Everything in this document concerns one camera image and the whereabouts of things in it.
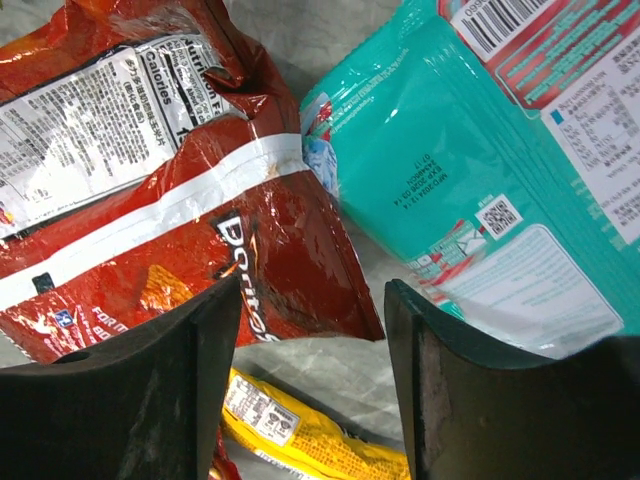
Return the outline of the red Doritos chips bag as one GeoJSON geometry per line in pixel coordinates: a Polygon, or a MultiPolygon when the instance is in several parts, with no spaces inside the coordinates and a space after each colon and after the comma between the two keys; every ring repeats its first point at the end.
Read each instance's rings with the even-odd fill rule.
{"type": "Polygon", "coordinates": [[[68,1],[1,49],[1,331],[51,363],[241,287],[237,342],[384,336],[297,101],[220,1],[68,1]]]}

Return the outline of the teal snack pouch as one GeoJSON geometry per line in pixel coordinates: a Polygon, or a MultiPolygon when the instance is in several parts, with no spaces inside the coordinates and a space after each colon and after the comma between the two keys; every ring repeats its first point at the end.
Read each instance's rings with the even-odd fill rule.
{"type": "Polygon", "coordinates": [[[442,311],[560,359],[639,332],[639,5],[405,1],[301,106],[306,163],[442,311]]]}

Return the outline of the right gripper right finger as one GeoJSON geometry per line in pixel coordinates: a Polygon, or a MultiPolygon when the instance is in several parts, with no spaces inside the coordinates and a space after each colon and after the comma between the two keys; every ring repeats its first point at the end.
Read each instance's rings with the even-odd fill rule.
{"type": "Polygon", "coordinates": [[[639,340],[552,360],[503,343],[400,280],[384,317],[415,479],[635,479],[639,340]]]}

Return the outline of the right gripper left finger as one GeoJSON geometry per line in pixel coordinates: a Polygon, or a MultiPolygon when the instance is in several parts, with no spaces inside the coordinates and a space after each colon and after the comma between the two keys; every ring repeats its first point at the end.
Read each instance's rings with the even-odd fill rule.
{"type": "Polygon", "coordinates": [[[1,372],[5,479],[204,479],[242,300],[227,278],[49,365],[1,372]]]}

